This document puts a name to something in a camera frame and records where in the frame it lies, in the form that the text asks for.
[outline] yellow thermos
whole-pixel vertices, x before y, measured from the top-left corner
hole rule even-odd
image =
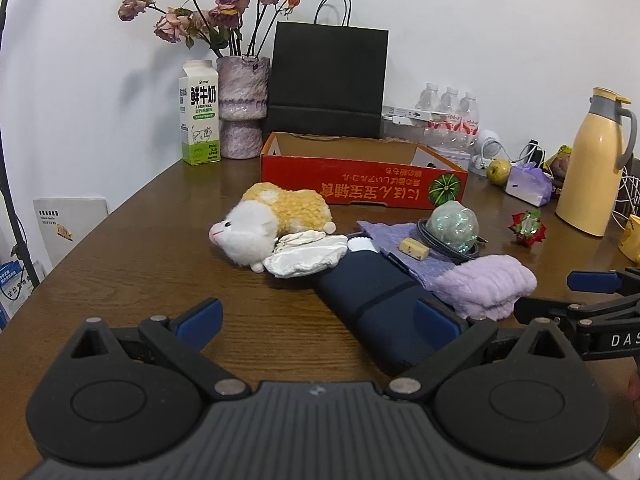
[[[556,208],[562,220],[594,236],[604,235],[620,188],[622,168],[636,145],[636,115],[622,104],[631,104],[631,101],[611,90],[593,89],[591,108],[575,136]],[[626,149],[622,116],[631,119]]]

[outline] watermelon print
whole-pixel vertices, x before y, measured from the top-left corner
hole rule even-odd
[[[436,207],[455,200],[460,192],[462,183],[453,173],[439,176],[429,187],[429,201]]]

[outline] flower vase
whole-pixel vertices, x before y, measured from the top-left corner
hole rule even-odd
[[[220,153],[225,158],[260,155],[267,116],[268,57],[226,56],[218,59]]]

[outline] lavender fleece cloth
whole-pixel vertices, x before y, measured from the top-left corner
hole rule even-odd
[[[499,320],[509,317],[516,300],[531,294],[537,285],[533,272],[518,260],[492,254],[437,277],[431,291],[462,318],[485,315]]]
[[[413,276],[427,290],[431,290],[431,283],[437,277],[443,275],[451,269],[455,269],[456,264],[446,256],[431,250],[429,256],[423,261],[418,261],[411,256],[407,256],[398,250],[398,245],[405,238],[420,240],[417,228],[411,224],[371,224],[363,220],[358,221],[362,231],[375,241],[380,250],[385,253],[393,253],[407,267],[409,274]]]

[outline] thermos handle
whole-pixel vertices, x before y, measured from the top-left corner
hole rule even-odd
[[[638,136],[638,120],[636,119],[636,114],[633,113],[628,108],[623,108],[618,105],[618,113],[622,116],[628,117],[631,119],[631,135],[629,136],[629,144],[626,146],[626,151],[623,155],[618,157],[618,163],[616,164],[616,169],[619,171],[626,166],[631,158],[633,150],[636,146],[636,137]]]

